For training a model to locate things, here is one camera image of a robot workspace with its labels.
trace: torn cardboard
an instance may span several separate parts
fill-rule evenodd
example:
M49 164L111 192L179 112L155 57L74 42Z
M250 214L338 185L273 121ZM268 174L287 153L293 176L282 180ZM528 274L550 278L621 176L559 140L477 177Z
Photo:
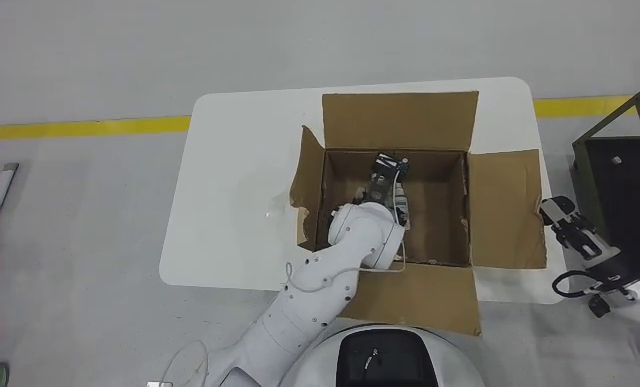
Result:
M472 266L546 265L537 151L468 153L478 92L329 94L323 148L303 128L293 206L301 246L328 246L330 213L380 151L408 158L411 230L402 273L363 273L343 316L479 334Z

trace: white table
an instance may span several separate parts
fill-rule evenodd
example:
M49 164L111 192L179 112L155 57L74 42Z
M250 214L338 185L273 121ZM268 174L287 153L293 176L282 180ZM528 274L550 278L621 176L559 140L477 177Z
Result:
M470 152L539 149L542 193L550 197L531 91L517 78L210 94L193 109L160 276L172 285L278 290L285 263L309 255L295 245L288 192L301 125L323 142L322 94L470 90L480 92ZM560 301L550 285L566 271L562 247L551 230L545 237L547 269L476 267L478 299Z

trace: gray floor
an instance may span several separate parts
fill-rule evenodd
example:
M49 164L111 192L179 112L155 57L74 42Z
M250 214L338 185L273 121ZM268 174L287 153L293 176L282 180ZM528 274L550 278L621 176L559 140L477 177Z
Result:
M570 142L595 120L539 122L556 194L573 194ZM186 342L232 343L269 303L271 293L160 280L184 141L183 133L0 140L0 162L22 165L0 214L0 359L11 361L11 387L143 386ZM488 386L640 379L635 313L598 320L568 301L480 310L482 337L444 334ZM172 378L184 380L192 365Z
M631 94L640 0L0 0L0 124L184 115L217 92L517 76Z

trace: green object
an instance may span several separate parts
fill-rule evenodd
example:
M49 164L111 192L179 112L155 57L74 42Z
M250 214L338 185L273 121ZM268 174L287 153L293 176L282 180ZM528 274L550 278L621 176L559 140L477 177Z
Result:
M0 363L0 387L7 387L9 383L9 365Z
M611 230L609 230L609 225L607 224L603 213L603 205L600 201L598 192L598 183L596 183L596 179L594 177L593 166L589 157L587 145L589 141L593 140L638 140L638 137L594 137L596 133L607 127L614 120L634 107L638 111L638 116L640 116L640 93L631 97L631 99L622 104L615 111L611 112L611 114L602 119L598 124L593 126L589 131L573 142L573 152L575 154L574 168L577 171L574 185L580 212L582 212L587 219L596 226L598 231L608 241L610 240Z

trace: yellow floor line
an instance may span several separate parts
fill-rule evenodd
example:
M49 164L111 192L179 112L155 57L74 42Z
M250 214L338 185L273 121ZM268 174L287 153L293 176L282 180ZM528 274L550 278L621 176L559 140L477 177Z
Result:
M608 97L542 98L533 100L539 118L606 116L631 98L630 95Z
M538 118L606 116L631 96L543 98L534 100ZM87 120L82 122L0 125L0 139L152 134L189 130L190 116L139 119Z
M0 139L150 134L189 130L191 116L0 126Z

